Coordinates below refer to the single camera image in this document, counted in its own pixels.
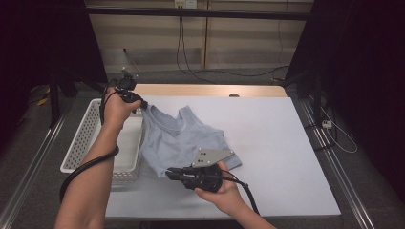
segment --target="light blue tank top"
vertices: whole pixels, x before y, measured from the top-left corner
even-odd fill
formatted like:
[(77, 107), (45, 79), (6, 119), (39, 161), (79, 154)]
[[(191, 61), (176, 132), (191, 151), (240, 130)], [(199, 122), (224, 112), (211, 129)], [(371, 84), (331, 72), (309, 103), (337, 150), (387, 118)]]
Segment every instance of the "light blue tank top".
[[(149, 105), (142, 110), (144, 131), (140, 152), (157, 173), (166, 177), (170, 167), (190, 166), (199, 148), (210, 150), (229, 149), (224, 131), (203, 124), (186, 106), (173, 117)], [(224, 160), (229, 169), (242, 164), (236, 154)]]

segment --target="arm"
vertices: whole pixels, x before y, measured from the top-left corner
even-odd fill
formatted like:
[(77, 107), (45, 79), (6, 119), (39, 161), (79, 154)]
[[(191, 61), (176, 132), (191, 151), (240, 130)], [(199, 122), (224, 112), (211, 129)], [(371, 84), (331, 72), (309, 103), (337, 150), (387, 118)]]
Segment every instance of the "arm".
[[(140, 101), (124, 103), (113, 94), (105, 107), (105, 122), (82, 164), (114, 151), (123, 123)], [(77, 176), (69, 185), (60, 206), (55, 228), (103, 228), (111, 191), (114, 160), (107, 159)]]
[[(226, 165), (222, 161), (218, 165), (222, 170), (227, 170)], [(223, 176), (230, 177), (227, 173), (223, 173)], [(217, 193), (211, 193), (199, 188), (196, 188), (195, 192), (200, 198), (214, 203), (222, 212), (236, 219), (245, 229), (275, 228), (247, 206), (235, 182), (224, 180), (222, 187)]]

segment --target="cable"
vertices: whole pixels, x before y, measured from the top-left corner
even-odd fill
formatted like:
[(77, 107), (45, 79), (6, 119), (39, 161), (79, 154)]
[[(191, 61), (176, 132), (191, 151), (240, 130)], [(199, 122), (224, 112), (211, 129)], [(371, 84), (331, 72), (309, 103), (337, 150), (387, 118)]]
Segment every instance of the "cable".
[(352, 142), (352, 144), (354, 145), (354, 150), (353, 150), (353, 151), (350, 151), (350, 150), (346, 150), (345, 148), (343, 148), (339, 143), (337, 143), (337, 140), (334, 139), (334, 138), (331, 136), (329, 130), (327, 129), (327, 133), (328, 133), (328, 135), (332, 138), (332, 141), (333, 141), (341, 150), (343, 150), (344, 152), (350, 153), (350, 154), (356, 153), (357, 150), (358, 150), (358, 148), (357, 148), (357, 144), (354, 142), (354, 140), (353, 140), (345, 131), (343, 131), (342, 128), (340, 128), (340, 127), (328, 116), (327, 112), (325, 112), (325, 110), (324, 110), (322, 107), (321, 107), (321, 111), (322, 111), (322, 112), (324, 113), (324, 115), (328, 118), (328, 120), (333, 124), (333, 126), (335, 126), (339, 131), (341, 131), (345, 136), (348, 137), (348, 139), (349, 139), (349, 140)]
[[(286, 9), (285, 9), (285, 12), (287, 12), (287, 11), (288, 11), (288, 0), (286, 0)], [(278, 37), (279, 37), (279, 42), (280, 42), (280, 47), (281, 47), (281, 50), (280, 50), (280, 52), (279, 52), (279, 57), (278, 57), (278, 62), (279, 62), (279, 64), (280, 64), (280, 67), (283, 66), (283, 65), (281, 64), (281, 54), (283, 53), (283, 49), (284, 49), (284, 47), (283, 47), (283, 42), (281, 41), (281, 32), (280, 32), (280, 24), (281, 24), (281, 21), (282, 21), (282, 20), (279, 20), (279, 23), (278, 23), (278, 26), (277, 26)]]
[(107, 155), (104, 156), (100, 156), (97, 158), (94, 158), (82, 165), (80, 165), (78, 168), (76, 168), (71, 174), (69, 174), (69, 176), (65, 179), (65, 181), (63, 182), (62, 186), (60, 187), (60, 191), (59, 191), (59, 199), (60, 202), (62, 202), (63, 198), (65, 197), (65, 193), (66, 190), (69, 187), (69, 184), (72, 182), (72, 180), (74, 180), (79, 174), (83, 173), (85, 170), (89, 169), (92, 166), (97, 165), (98, 163), (105, 161), (111, 157), (116, 156), (119, 153), (119, 147), (116, 146), (115, 150)]
[[(181, 43), (182, 43), (182, 52), (183, 52), (184, 60), (185, 60), (185, 63), (186, 63), (186, 66), (187, 66), (188, 71), (185, 71), (185, 70), (183, 70), (183, 69), (180, 67), (179, 52), (180, 52), (180, 45), (181, 45)], [(288, 67), (289, 67), (289, 65), (280, 66), (280, 67), (274, 68), (274, 69), (271, 70), (271, 71), (267, 71), (267, 72), (264, 72), (264, 73), (257, 73), (257, 74), (239, 74), (239, 73), (230, 73), (230, 72), (221, 71), (221, 70), (200, 70), (200, 71), (194, 71), (194, 72), (193, 72), (193, 71), (190, 69), (190, 66), (188, 65), (188, 60), (187, 60), (187, 56), (186, 56), (186, 53), (185, 53), (184, 24), (183, 24), (183, 21), (182, 21), (182, 17), (180, 17), (179, 42), (178, 42), (178, 48), (177, 48), (177, 54), (176, 54), (176, 62), (177, 62), (177, 65), (178, 65), (179, 70), (180, 70), (182, 73), (191, 73), (191, 74), (193, 74), (193, 76), (196, 77), (197, 79), (200, 79), (200, 80), (202, 80), (202, 81), (205, 81), (205, 82), (208, 82), (208, 83), (211, 83), (211, 84), (216, 84), (216, 83), (213, 82), (213, 81), (207, 80), (207, 79), (200, 78), (200, 77), (198, 77), (198, 76), (196, 75), (196, 73), (227, 73), (227, 74), (237, 75), (237, 76), (241, 76), (241, 77), (256, 77), (256, 76), (263, 76), (263, 75), (266, 75), (266, 74), (269, 74), (269, 73), (274, 73), (275, 71), (278, 71), (278, 70), (280, 70), (280, 69), (288, 68)]]
[(99, 106), (101, 125), (104, 124), (104, 109), (105, 109), (105, 104), (107, 103), (107, 101), (106, 101), (106, 99), (105, 99), (105, 95), (107, 94), (107, 90), (108, 90), (108, 88), (110, 87), (110, 85), (111, 85), (112, 82), (115, 82), (115, 83), (117, 84), (118, 81), (117, 81), (116, 79), (110, 80), (110, 81), (108, 82), (107, 86), (104, 88), (104, 91), (103, 91), (103, 93), (102, 93), (102, 95), (101, 95), (101, 103), (100, 103), (100, 106)]
[[(187, 69), (189, 72), (185, 72), (184, 70), (181, 69), (180, 64), (179, 64), (179, 50), (180, 50), (180, 42), (182, 42), (182, 52), (183, 52), (183, 56), (184, 56), (184, 60), (185, 60), (185, 64), (187, 66)], [(203, 79), (198, 77), (195, 73), (193, 73), (193, 71), (191, 71), (190, 66), (188, 65), (188, 61), (187, 61), (187, 56), (185, 54), (185, 44), (184, 44), (184, 25), (182, 23), (182, 16), (180, 17), (180, 25), (179, 25), (179, 43), (178, 43), (178, 49), (177, 49), (177, 54), (176, 54), (176, 60), (177, 60), (177, 65), (179, 67), (179, 70), (183, 73), (191, 73), (194, 77), (196, 77), (197, 79), (200, 79), (201, 81), (205, 81), (211, 84), (216, 84), (211, 80), (208, 79)]]
[(222, 170), (222, 171), (225, 172), (225, 173), (227, 173), (227, 174), (230, 174), (230, 175), (233, 176), (234, 178), (221, 177), (221, 179), (229, 180), (229, 181), (236, 182), (236, 183), (239, 183), (239, 184), (242, 185), (242, 187), (244, 188), (245, 192), (247, 193), (247, 196), (249, 197), (250, 204), (252, 205), (253, 211), (254, 211), (257, 215), (260, 216), (259, 209), (257, 208), (256, 201), (254, 200), (254, 197), (253, 197), (252, 193), (250, 192), (249, 185), (248, 185), (247, 183), (241, 182), (235, 175), (233, 175), (233, 174), (230, 173), (229, 171), (226, 171), (226, 170)]

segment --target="hand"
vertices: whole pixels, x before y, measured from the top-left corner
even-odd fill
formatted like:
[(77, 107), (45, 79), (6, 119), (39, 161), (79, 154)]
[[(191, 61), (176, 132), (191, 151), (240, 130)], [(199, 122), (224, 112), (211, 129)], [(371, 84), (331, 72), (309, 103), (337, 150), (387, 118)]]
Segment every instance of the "hand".
[(116, 127), (119, 129), (122, 129), (125, 120), (129, 117), (131, 112), (140, 107), (141, 104), (140, 100), (133, 103), (122, 101), (121, 97), (116, 93), (113, 87), (108, 88), (105, 100), (107, 102), (104, 109), (104, 126)]
[[(222, 170), (228, 170), (224, 162), (220, 161), (218, 165)], [(223, 176), (232, 178), (232, 176), (226, 172), (223, 172)], [(239, 193), (236, 183), (232, 181), (223, 180), (223, 185), (217, 193), (204, 191), (200, 188), (196, 188), (195, 192), (200, 198), (214, 203), (220, 211), (230, 216), (234, 216), (235, 213), (247, 207)]]

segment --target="metal rail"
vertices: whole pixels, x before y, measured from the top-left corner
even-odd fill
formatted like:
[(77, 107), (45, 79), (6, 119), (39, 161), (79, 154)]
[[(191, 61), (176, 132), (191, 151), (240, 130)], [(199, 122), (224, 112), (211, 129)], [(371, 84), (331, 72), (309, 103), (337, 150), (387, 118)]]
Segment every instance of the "metal rail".
[(277, 19), (308, 21), (313, 18), (332, 19), (337, 15), (314, 15), (306, 12), (276, 11), (243, 11), (243, 10), (202, 10), (202, 9), (171, 9), (171, 8), (119, 8), (119, 7), (69, 7), (56, 4), (36, 6), (42, 12), (87, 13), (110, 15), (144, 15), (144, 16), (184, 16), (184, 17), (218, 17), (245, 19)]
[[(305, 111), (308, 121), (310, 123), (314, 123), (315, 120), (313, 118), (313, 110), (310, 104), (303, 102), (301, 103), (301, 106)], [(330, 145), (330, 142), (324, 130), (314, 127), (313, 132), (315, 133), (315, 136), (322, 147)], [(340, 187), (342, 188), (346, 200), (348, 201), (355, 217), (357, 218), (360, 227), (362, 229), (375, 229), (367, 208), (365, 207), (360, 196), (357, 194), (354, 187), (352, 186), (352, 183), (349, 180), (334, 150), (332, 148), (328, 148), (324, 150), (324, 153), (330, 167), (333, 170), (334, 175), (336, 176), (337, 181), (339, 182)]]
[(58, 136), (59, 131), (62, 128), (63, 123), (65, 122), (68, 111), (72, 108), (73, 102), (74, 100), (72, 98), (66, 101), (66, 106), (62, 113), (62, 116), (57, 120), (54, 127), (47, 132), (47, 135), (45, 136), (44, 141), (36, 152), (36, 155), (33, 158), (30, 167), (28, 168), (25, 175), (22, 177), (17, 189), (15, 190), (12, 197), (9, 199), (9, 202), (0, 215), (0, 229), (11, 228), (21, 206), (24, 203), (24, 200), (27, 198), (32, 185), (39, 174), (40, 168), (42, 167), (42, 164), (44, 163), (54, 140)]

